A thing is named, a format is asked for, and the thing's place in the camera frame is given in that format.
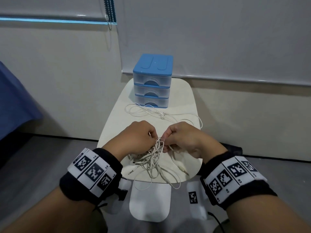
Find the gray floor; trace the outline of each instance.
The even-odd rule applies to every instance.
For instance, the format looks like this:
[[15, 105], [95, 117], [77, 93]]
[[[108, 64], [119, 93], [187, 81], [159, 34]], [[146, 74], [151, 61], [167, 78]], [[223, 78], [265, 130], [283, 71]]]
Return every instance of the gray floor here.
[[[37, 203], [59, 182], [68, 165], [85, 147], [94, 149], [97, 143], [57, 138], [33, 137], [0, 169], [0, 229]], [[311, 164], [290, 161], [249, 158], [268, 179], [272, 189], [311, 225]], [[172, 189], [168, 217], [161, 223], [134, 219], [129, 211], [128, 194], [121, 212], [104, 214], [108, 232], [212, 232], [214, 220], [192, 219], [186, 184]], [[221, 221], [225, 212], [208, 206]]]

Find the right hand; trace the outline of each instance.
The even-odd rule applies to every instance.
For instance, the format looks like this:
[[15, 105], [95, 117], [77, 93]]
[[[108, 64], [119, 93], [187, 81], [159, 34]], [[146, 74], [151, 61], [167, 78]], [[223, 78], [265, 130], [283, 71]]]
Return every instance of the right hand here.
[[164, 153], [170, 150], [169, 145], [175, 144], [193, 157], [202, 158], [204, 163], [227, 151], [214, 138], [186, 122], [170, 125], [163, 133], [162, 141], [164, 141]]

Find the black cord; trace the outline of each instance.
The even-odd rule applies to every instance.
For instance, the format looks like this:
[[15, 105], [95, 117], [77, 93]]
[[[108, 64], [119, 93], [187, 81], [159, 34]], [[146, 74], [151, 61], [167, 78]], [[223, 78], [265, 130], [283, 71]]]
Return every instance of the black cord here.
[[211, 212], [207, 212], [207, 214], [208, 214], [208, 215], [211, 215], [212, 217], [214, 217], [214, 218], [216, 219], [216, 221], [218, 222], [219, 227], [220, 227], [220, 229], [222, 230], [222, 232], [223, 232], [223, 233], [226, 233], [225, 230], [223, 229], [223, 227], [222, 227], [220, 221], [218, 221], [218, 219], [216, 218], [216, 216], [215, 216], [214, 214], [212, 214]]

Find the table top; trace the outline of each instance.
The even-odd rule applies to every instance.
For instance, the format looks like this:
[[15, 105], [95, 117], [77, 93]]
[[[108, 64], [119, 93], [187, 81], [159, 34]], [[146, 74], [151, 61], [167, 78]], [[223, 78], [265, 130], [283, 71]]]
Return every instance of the table top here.
[[[133, 104], [134, 101], [134, 83], [133, 79], [131, 79], [124, 87], [117, 102], [115, 103], [115, 106], [112, 109], [102, 131], [102, 134], [99, 138], [97, 147], [102, 147], [110, 139], [118, 135], [122, 130], [124, 130], [134, 121], [146, 120], [155, 127], [158, 136], [162, 136], [168, 126], [173, 124], [170, 121], [156, 118], [151, 115], [146, 115], [144, 117], [133, 117], [132, 115], [126, 113], [125, 107], [129, 104]], [[193, 113], [197, 115], [196, 103], [190, 85], [183, 79], [172, 78], [169, 95], [169, 106], [166, 109], [158, 110], [170, 114]], [[197, 128], [200, 128], [198, 117], [192, 114], [176, 115], [174, 116], [174, 118], [177, 121], [183, 121], [185, 119], [184, 121], [188, 122], [191, 125], [194, 125]], [[171, 157], [167, 153], [161, 154], [159, 164], [161, 165], [161, 167], [169, 170], [172, 173], [177, 174], [180, 177], [181, 182], [189, 180], [193, 176], [195, 176], [202, 165], [201, 159], [195, 159], [186, 152], [176, 154], [175, 158], [177, 164], [185, 168], [185, 170], [189, 173], [189, 176], [178, 169], [178, 167], [173, 163]], [[135, 176], [142, 170], [142, 168], [139, 167], [129, 175], [128, 173], [135, 168], [135, 165], [127, 157], [125, 157], [121, 163], [123, 165], [122, 175], [127, 179], [133, 180]], [[166, 177], [171, 183], [179, 182], [179, 180], [176, 180], [171, 175], [167, 175]], [[150, 182], [150, 177], [147, 172], [143, 172], [136, 177], [136, 180]], [[152, 182], [166, 183], [165, 180], [163, 180], [160, 176], [158, 176]]]

